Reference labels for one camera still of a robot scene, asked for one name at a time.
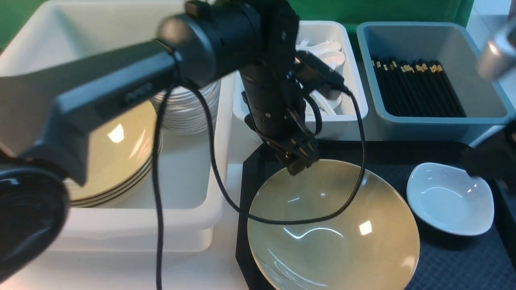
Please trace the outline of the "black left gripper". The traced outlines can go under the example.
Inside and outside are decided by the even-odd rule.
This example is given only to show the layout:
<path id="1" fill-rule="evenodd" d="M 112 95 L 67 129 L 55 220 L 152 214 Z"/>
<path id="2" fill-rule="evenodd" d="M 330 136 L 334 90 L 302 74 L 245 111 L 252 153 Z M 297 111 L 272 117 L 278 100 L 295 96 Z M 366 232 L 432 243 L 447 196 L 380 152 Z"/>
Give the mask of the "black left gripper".
<path id="1" fill-rule="evenodd" d="M 316 135 L 323 128 L 316 112 L 315 131 L 306 125 L 306 105 L 317 107 L 310 93 L 323 84 L 320 64 L 302 61 L 278 77 L 263 64 L 238 69 L 244 86 L 249 114 L 246 124 L 276 151 L 276 157 L 291 176 L 319 160 Z"/>

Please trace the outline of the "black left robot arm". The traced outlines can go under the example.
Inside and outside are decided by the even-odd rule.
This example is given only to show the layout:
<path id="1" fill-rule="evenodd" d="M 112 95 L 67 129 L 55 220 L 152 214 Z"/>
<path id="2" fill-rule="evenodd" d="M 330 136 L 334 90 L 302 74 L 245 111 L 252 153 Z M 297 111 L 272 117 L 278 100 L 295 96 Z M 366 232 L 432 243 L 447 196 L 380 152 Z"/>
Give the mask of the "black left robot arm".
<path id="1" fill-rule="evenodd" d="M 291 174 L 309 167 L 317 146 L 302 132 L 307 94 L 291 75 L 298 28 L 285 0 L 192 0 L 154 40 L 1 77 L 1 281 L 57 239 L 70 207 L 63 180 L 85 184 L 90 133 L 162 91 L 238 71 L 251 128 Z"/>

